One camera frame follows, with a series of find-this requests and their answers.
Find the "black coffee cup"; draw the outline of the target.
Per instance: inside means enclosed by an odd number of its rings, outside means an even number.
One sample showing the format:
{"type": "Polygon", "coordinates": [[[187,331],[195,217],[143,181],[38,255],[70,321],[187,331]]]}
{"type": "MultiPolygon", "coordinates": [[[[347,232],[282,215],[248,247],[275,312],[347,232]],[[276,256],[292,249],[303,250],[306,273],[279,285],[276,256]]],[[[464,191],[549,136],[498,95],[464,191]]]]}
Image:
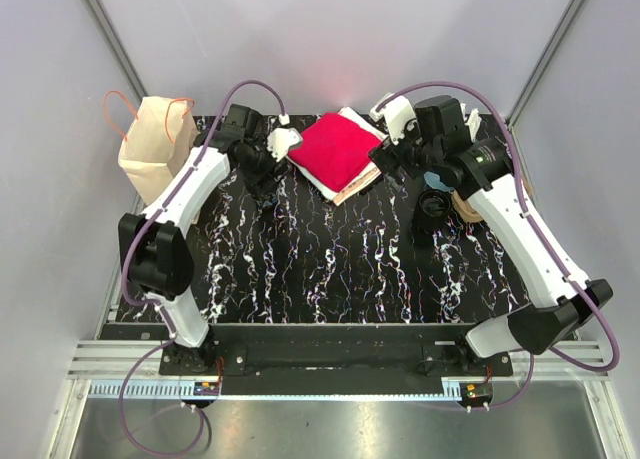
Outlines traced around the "black coffee cup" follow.
{"type": "Polygon", "coordinates": [[[245,172],[244,184],[258,208],[267,209],[277,204],[278,179],[272,173],[259,177],[245,172]]]}

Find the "paper takeout bag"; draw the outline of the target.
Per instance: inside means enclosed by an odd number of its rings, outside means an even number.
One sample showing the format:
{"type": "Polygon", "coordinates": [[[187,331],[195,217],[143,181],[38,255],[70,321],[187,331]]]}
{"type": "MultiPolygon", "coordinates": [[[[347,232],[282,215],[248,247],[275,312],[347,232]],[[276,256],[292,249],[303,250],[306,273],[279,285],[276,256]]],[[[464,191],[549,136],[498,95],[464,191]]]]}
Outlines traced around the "paper takeout bag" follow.
{"type": "Polygon", "coordinates": [[[192,115],[195,101],[190,97],[146,96],[134,107],[126,96],[110,90],[105,99],[117,96],[133,114],[127,131],[112,120],[102,104],[107,124],[122,138],[118,165],[125,172],[143,203],[160,197],[177,176],[193,148],[198,129],[192,115]]]}

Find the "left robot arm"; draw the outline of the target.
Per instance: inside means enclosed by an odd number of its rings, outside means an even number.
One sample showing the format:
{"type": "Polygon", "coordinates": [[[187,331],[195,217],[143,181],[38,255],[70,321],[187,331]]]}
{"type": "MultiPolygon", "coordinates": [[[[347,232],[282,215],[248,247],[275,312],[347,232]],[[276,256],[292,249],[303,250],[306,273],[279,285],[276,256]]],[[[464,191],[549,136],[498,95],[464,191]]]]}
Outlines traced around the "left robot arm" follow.
{"type": "Polygon", "coordinates": [[[214,367],[216,351],[191,289],[194,261],[186,236],[192,221],[234,170],[258,208],[273,207],[287,172],[286,155],[302,142],[288,115],[279,115],[269,133],[260,130],[262,119],[254,109],[231,105],[160,196],[140,214],[123,215],[118,224],[123,298],[156,310],[170,343],[182,349],[181,363],[196,375],[214,367]]]}

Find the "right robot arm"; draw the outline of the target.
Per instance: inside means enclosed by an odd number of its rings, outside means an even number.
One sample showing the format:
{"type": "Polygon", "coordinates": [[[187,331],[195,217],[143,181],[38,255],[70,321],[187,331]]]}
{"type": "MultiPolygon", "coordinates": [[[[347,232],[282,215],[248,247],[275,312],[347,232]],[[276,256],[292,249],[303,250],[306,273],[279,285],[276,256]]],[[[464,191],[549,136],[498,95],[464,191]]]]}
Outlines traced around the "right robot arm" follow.
{"type": "Polygon", "coordinates": [[[369,156],[399,187],[398,170],[412,178],[427,172],[469,203],[496,235],[520,274],[527,305],[471,328],[454,350],[466,375],[490,357],[511,350],[539,355],[584,325],[613,296],[605,279],[590,278],[559,245],[533,206],[503,143],[478,139],[480,118],[457,99],[441,95],[411,104],[385,96],[369,112],[388,131],[369,156]]]}

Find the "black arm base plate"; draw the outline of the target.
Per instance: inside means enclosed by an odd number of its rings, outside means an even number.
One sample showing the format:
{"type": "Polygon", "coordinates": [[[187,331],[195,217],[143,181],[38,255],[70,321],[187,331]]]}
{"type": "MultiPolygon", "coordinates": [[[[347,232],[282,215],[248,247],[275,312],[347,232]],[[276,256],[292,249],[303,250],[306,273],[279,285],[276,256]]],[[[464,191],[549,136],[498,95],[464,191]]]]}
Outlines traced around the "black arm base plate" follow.
{"type": "Polygon", "coordinates": [[[446,379],[513,373],[505,352],[464,358],[468,329],[445,324],[215,325],[209,361],[170,346],[159,372],[198,378],[220,372],[226,397],[447,397],[446,379]]]}

